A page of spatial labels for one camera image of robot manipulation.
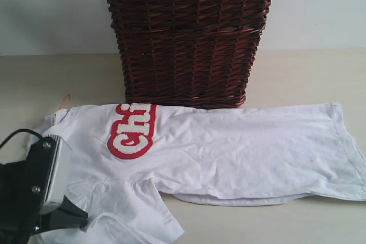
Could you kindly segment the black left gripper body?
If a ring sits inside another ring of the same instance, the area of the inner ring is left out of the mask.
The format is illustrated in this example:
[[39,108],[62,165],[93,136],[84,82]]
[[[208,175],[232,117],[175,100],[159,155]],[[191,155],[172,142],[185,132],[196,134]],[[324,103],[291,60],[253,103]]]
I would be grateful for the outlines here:
[[28,243],[41,232],[41,187],[30,160],[1,164],[1,243]]

